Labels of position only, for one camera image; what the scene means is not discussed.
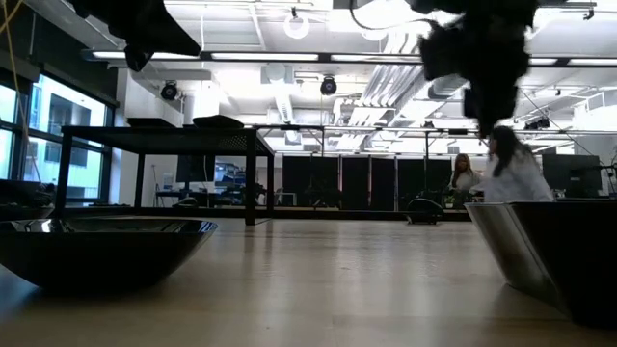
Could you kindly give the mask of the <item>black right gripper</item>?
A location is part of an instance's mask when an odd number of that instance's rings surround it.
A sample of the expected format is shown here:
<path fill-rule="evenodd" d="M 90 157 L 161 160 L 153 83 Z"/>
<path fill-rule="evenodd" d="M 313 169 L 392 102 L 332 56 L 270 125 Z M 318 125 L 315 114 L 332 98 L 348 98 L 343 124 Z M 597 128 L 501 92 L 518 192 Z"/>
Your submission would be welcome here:
<path fill-rule="evenodd" d="M 431 30 L 418 39 L 427 80 L 458 75 L 481 93 L 465 89 L 463 114 L 479 118 L 480 137 L 491 134 L 499 120 L 512 117 L 518 81 L 529 67 L 525 32 L 531 18 L 459 18 L 444 26 L 430 22 Z"/>

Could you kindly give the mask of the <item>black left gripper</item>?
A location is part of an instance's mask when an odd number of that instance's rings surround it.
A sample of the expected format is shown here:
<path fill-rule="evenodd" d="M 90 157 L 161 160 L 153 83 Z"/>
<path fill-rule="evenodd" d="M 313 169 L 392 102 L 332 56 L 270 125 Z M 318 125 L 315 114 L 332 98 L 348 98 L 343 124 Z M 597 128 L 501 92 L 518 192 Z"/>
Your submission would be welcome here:
<path fill-rule="evenodd" d="M 78 16 L 95 17 L 109 32 L 128 44 L 127 66 L 141 71 L 152 52 L 199 55 L 201 47 L 170 15 L 164 0 L 71 0 Z"/>

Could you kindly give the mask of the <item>black wide shallow mini plate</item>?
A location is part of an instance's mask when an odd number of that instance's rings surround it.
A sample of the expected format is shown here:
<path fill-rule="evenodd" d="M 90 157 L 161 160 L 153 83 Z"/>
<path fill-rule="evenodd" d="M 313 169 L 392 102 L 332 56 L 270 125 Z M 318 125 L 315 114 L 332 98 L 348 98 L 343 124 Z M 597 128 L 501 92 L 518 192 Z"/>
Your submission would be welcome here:
<path fill-rule="evenodd" d="M 0 222 L 0 265 L 47 291 L 128 292 L 165 280 L 217 227 L 160 218 Z"/>

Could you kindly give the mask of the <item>person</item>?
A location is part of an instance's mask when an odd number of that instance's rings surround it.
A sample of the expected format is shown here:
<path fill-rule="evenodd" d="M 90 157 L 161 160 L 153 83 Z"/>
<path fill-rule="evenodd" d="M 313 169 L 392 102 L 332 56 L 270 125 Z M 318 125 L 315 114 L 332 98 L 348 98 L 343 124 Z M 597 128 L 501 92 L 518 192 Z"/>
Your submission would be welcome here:
<path fill-rule="evenodd" d="M 507 126 L 493 129 L 487 169 L 473 189 L 485 202 L 554 201 L 530 147 Z"/>
<path fill-rule="evenodd" d="M 449 184 L 455 209 L 463 209 L 464 204 L 478 194 L 480 181 L 481 175 L 472 169 L 469 157 L 464 153 L 458 154 Z"/>

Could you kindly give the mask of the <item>black perforated metal shelf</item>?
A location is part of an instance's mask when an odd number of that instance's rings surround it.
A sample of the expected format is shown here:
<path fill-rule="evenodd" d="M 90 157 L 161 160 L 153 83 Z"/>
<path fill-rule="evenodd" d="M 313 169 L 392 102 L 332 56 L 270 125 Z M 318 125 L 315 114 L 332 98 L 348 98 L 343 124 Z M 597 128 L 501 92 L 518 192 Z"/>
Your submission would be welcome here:
<path fill-rule="evenodd" d="M 61 217 L 67 203 L 67 179 L 71 149 L 76 138 L 118 148 L 138 156 L 134 206 L 142 206 L 145 160 L 148 155 L 214 155 L 243 156 L 246 161 L 246 202 L 244 219 L 253 226 L 256 219 L 256 158 L 267 159 L 268 216 L 274 213 L 275 152 L 255 128 L 197 128 L 197 127 L 91 127 L 62 128 L 61 161 L 54 215 Z"/>

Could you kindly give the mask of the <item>overhead light bar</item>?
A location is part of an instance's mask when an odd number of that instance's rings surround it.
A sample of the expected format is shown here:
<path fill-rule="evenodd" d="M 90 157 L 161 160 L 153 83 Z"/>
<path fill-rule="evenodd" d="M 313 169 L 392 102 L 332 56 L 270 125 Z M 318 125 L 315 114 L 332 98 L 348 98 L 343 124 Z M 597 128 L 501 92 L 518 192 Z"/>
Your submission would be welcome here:
<path fill-rule="evenodd" d="M 154 53 L 149 59 L 154 62 L 225 62 L 225 63 L 315 63 L 359 65 L 421 65 L 417 54 L 352 54 L 352 53 L 291 53 L 257 51 L 203 51 L 199 56 L 174 53 Z M 558 68 L 617 68 L 617 58 L 594 57 L 531 57 L 532 67 Z"/>

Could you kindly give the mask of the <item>black computer monitor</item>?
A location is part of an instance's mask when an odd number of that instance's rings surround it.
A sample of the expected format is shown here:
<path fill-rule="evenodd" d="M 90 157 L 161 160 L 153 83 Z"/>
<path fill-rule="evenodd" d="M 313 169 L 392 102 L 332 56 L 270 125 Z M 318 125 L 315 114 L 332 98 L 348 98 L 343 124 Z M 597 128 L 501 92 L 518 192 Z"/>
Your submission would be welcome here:
<path fill-rule="evenodd" d="M 211 182 L 215 178 L 215 157 L 212 155 L 179 155 L 175 181 Z"/>
<path fill-rule="evenodd" d="M 567 198 L 595 198 L 603 188 L 595 155 L 543 154 L 542 170 L 551 189 L 564 191 Z"/>

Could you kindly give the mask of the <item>black room divider panels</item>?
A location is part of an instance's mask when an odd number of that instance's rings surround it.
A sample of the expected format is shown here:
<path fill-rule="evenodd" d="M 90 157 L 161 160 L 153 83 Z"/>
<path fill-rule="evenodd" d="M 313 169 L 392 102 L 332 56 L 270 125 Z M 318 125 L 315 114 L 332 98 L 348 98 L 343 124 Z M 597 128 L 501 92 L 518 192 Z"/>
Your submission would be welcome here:
<path fill-rule="evenodd" d="M 285 156 L 282 187 L 287 205 L 394 212 L 415 198 L 442 201 L 450 159 Z"/>

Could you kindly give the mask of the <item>large office window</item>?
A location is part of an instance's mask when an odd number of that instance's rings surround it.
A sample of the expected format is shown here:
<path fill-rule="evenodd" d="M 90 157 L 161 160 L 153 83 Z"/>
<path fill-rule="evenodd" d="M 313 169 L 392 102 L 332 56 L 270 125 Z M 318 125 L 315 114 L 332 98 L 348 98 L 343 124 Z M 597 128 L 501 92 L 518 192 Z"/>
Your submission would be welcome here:
<path fill-rule="evenodd" d="M 20 85 L 0 82 L 0 179 L 56 184 L 62 154 L 62 128 L 109 125 L 114 109 L 42 75 Z M 69 157 L 67 197 L 94 202 L 106 196 L 109 151 L 76 138 Z"/>

